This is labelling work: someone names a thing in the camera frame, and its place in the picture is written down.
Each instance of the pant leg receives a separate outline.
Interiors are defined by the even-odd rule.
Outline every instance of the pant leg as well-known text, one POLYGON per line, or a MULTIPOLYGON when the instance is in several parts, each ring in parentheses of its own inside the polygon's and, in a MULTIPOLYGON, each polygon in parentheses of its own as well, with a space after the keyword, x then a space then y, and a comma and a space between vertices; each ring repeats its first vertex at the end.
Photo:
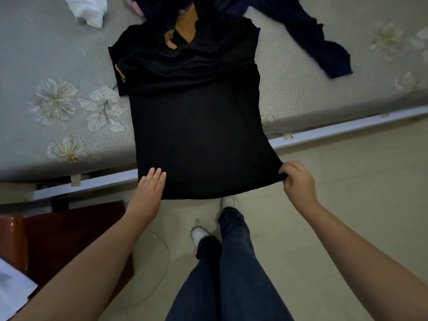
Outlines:
POLYGON ((196 267, 181 287, 166 321, 219 321, 221 243, 210 236, 201 240, 196 267))
POLYGON ((255 257, 243 215, 228 207, 218 221, 223 238, 220 259, 222 321, 293 320, 255 257))

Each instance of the gray mattress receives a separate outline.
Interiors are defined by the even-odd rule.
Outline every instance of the gray mattress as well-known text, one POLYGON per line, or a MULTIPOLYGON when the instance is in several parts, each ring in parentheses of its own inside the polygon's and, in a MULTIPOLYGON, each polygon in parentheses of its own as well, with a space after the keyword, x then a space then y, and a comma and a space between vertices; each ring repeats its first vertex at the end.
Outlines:
MULTIPOLYGON (((261 27, 256 62, 269 137, 427 103, 428 0, 301 3, 324 24, 326 39, 349 51, 354 74, 329 80, 283 25, 248 9, 246 16, 261 27)), ((91 100, 95 90, 115 85, 107 47, 141 22, 133 10, 123 0, 108 0, 103 29, 76 22, 64 0, 0 0, 0 13, 0 180, 52 178, 134 162, 128 98, 93 94, 112 100, 107 107, 91 100), (28 103, 48 79, 70 103, 62 102, 68 113, 50 113, 40 121, 40 111, 28 103)))

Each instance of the foot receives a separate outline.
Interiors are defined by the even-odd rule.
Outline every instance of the foot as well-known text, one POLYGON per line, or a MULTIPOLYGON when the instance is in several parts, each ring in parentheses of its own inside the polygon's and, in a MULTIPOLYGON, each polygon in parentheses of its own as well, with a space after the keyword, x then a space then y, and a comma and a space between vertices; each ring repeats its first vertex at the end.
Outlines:
POLYGON ((223 197, 221 199, 221 209, 225 209, 226 207, 233 207, 239 210, 238 200, 235 196, 223 197))
POLYGON ((196 226, 192 229, 190 232, 190 235, 192 236, 192 241, 195 244, 196 247, 198 247, 199 242, 205 237, 209 237, 210 234, 207 230, 205 230, 203 227, 196 226))

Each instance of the person's left hand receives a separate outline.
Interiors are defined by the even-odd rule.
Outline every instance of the person's left hand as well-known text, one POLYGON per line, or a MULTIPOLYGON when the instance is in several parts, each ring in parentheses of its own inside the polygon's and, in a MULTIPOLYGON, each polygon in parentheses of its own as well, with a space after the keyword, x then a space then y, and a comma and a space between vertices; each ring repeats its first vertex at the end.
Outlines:
POLYGON ((166 178, 167 173, 162 172, 161 168, 156 171, 151 168, 147 176, 143 176, 138 183, 126 215, 133 215, 145 224, 150 224, 158 214, 166 178))

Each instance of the pink cloth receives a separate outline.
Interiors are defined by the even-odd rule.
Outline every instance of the pink cloth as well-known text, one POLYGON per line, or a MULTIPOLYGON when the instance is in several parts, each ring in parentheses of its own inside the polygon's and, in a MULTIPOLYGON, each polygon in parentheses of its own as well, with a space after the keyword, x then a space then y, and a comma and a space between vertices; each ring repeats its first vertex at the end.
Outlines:
POLYGON ((138 4, 135 1, 132 0, 125 0, 131 7, 132 9, 135 10, 135 12, 139 15, 144 17, 144 13, 141 11, 140 7, 138 6, 138 4))

